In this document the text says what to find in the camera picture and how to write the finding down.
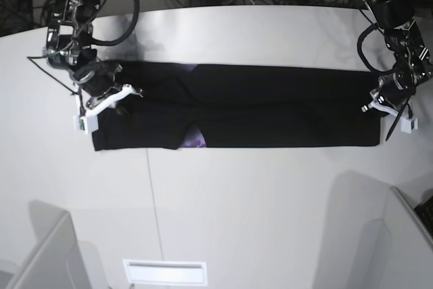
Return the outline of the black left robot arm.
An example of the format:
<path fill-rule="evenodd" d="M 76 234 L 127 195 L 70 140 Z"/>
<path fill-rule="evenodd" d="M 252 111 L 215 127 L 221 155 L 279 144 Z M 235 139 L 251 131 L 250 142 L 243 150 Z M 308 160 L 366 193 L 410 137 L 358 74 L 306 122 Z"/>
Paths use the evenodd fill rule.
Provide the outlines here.
<path fill-rule="evenodd" d="M 411 0 L 363 0 L 375 22 L 357 41 L 357 52 L 369 71 L 379 76 L 378 87 L 370 92 L 373 104 L 399 111 L 414 96 L 419 85 L 432 79 L 432 58 L 415 21 Z M 363 53 L 363 42 L 373 31 L 384 37 L 395 63 L 389 70 L 374 68 Z"/>

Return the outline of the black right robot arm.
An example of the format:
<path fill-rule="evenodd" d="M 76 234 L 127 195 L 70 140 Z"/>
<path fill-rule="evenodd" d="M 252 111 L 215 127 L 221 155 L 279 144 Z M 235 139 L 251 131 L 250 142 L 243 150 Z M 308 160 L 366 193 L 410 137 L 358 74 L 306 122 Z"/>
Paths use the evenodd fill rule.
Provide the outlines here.
<path fill-rule="evenodd" d="M 132 34 L 139 18 L 140 2 L 133 0 L 132 20 L 123 34 L 112 41 L 96 39 L 92 23 L 105 3 L 106 0 L 55 0 L 41 56 L 52 68 L 68 72 L 78 87 L 74 95 L 79 99 L 83 93 L 89 95 L 85 104 L 88 109 L 122 90 L 116 80 L 121 66 L 100 62 L 96 47 L 121 44 Z"/>

